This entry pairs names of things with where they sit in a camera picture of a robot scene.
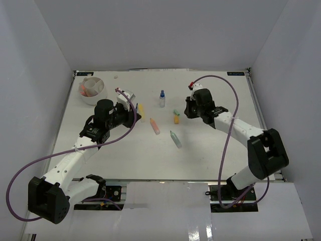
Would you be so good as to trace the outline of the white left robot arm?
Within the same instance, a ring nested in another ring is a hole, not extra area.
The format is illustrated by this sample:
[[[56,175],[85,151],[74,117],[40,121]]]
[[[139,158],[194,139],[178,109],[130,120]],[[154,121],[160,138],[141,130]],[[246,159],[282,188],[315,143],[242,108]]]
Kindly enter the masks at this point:
[[[71,153],[42,178],[34,177],[28,184],[28,210],[54,224],[59,224],[67,215],[71,202],[84,199],[101,200],[105,197],[106,181],[97,175],[81,178],[75,186],[70,183],[81,167],[100,149],[117,126],[132,127],[141,119],[128,103],[98,101],[94,115],[90,116],[79,134]]]

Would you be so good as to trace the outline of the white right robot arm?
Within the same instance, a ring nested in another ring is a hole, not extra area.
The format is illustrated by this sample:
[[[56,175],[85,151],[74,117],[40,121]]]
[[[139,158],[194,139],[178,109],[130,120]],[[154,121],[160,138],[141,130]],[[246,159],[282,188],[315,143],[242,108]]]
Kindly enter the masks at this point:
[[[232,200],[240,199],[245,189],[288,166],[289,158],[279,132],[256,128],[233,117],[226,108],[215,106],[210,91],[199,84],[190,87],[184,114],[189,119],[201,118],[210,127],[229,134],[247,149],[248,164],[227,179],[221,189]]]

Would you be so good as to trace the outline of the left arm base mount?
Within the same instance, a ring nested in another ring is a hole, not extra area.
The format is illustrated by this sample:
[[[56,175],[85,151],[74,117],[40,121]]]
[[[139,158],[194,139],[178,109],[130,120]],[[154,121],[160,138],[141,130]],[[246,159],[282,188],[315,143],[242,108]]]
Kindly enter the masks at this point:
[[[85,198],[86,201],[74,205],[74,210],[87,211],[121,211],[124,204],[121,204],[122,187],[109,185],[106,180],[97,175],[88,175],[86,180],[92,180],[98,184],[95,195]]]

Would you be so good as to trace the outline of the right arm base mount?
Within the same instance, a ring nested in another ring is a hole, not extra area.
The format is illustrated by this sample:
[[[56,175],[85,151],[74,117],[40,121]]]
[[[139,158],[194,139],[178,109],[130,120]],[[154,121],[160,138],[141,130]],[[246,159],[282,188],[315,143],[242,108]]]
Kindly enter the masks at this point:
[[[233,191],[227,184],[221,185],[221,201],[224,205],[228,205],[235,201],[246,188]],[[257,204],[253,204],[258,198],[252,187],[247,194],[242,197],[236,204],[228,209],[224,209],[219,204],[218,185],[209,185],[206,196],[210,198],[210,207],[212,213],[236,213],[236,212],[258,212]]]

